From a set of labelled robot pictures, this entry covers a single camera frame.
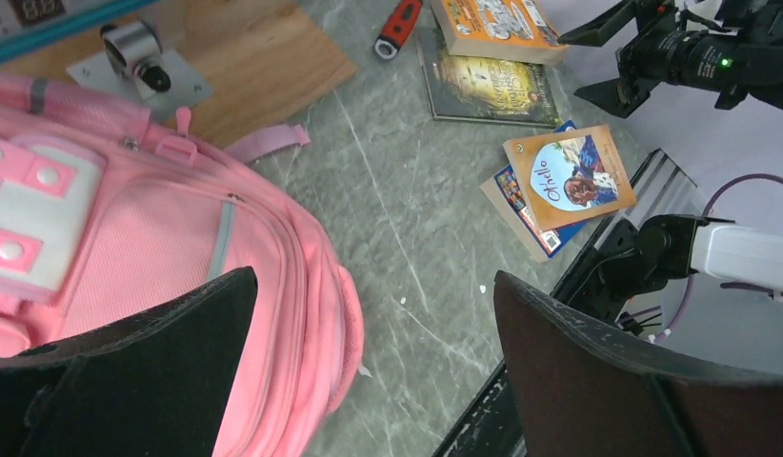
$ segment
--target blue edge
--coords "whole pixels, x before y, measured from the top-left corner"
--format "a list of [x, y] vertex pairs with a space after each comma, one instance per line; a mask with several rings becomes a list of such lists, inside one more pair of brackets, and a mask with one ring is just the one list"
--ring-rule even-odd
[[81, 31], [93, 27], [99, 27], [123, 14], [139, 10], [150, 4], [156, 3], [156, 1], [157, 0], [111, 1], [107, 5], [55, 20], [51, 25], [45, 26], [40, 30], [33, 29], [29, 32], [1, 41], [0, 64], [14, 59], [19, 55], [38, 50], [39, 48], [68, 38], [75, 33], [80, 33]]

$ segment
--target gray reflective strip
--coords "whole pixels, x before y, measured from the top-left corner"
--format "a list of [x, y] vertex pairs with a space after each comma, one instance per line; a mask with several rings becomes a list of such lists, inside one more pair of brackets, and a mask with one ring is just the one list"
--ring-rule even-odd
[[226, 263], [226, 254], [229, 253], [229, 239], [231, 238], [231, 223], [234, 219], [234, 203], [224, 202], [220, 212], [220, 227], [217, 230], [215, 249], [212, 252], [210, 269], [207, 281], [211, 281], [223, 274], [223, 265]]
[[44, 95], [47, 93], [47, 84], [50, 82], [46, 79], [35, 78], [30, 85], [30, 112], [32, 114], [40, 114], [44, 112]]

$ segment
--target white wall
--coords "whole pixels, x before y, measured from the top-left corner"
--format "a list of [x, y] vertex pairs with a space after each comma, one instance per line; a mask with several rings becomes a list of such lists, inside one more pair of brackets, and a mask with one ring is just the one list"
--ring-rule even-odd
[[[615, 2], [543, 0], [542, 4], [562, 33]], [[605, 48], [572, 48], [565, 63], [583, 84], [614, 78], [616, 49], [634, 35], [635, 25], [629, 25]], [[721, 111], [713, 108], [716, 96], [661, 85], [628, 119], [628, 128], [647, 149], [663, 148], [706, 196], [742, 174], [783, 176], [783, 111], [750, 97], [733, 110]], [[783, 230], [783, 187], [740, 184], [715, 209], [715, 215], [741, 224]], [[708, 278], [698, 281], [693, 292], [687, 313], [665, 346], [716, 362], [783, 372], [783, 304], [748, 292], [721, 290], [717, 281]]]

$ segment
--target red and black tool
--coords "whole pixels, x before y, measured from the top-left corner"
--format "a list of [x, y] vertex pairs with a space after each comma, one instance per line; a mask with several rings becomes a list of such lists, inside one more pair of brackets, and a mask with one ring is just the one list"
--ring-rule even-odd
[[374, 52], [380, 58], [391, 60], [397, 55], [412, 34], [420, 10], [422, 0], [400, 0], [374, 42]]

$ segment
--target blue booklet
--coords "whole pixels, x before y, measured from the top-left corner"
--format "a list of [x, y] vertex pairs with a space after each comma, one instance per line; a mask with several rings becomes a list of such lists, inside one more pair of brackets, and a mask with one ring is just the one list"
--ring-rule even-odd
[[[573, 121], [568, 121], [556, 131], [572, 129], [576, 129], [576, 126]], [[512, 229], [515, 229], [515, 233], [529, 248], [535, 259], [540, 262], [549, 260], [556, 255], [588, 222], [587, 220], [579, 221], [564, 227], [541, 232], [529, 215], [523, 194], [515, 179], [512, 165], [507, 165], [498, 171], [491, 180], [482, 185], [482, 190], [499, 209], [499, 212]], [[506, 202], [510, 210], [505, 212], [502, 208], [504, 206], [502, 202]], [[523, 235], [522, 228], [526, 228], [529, 231], [529, 235]]]

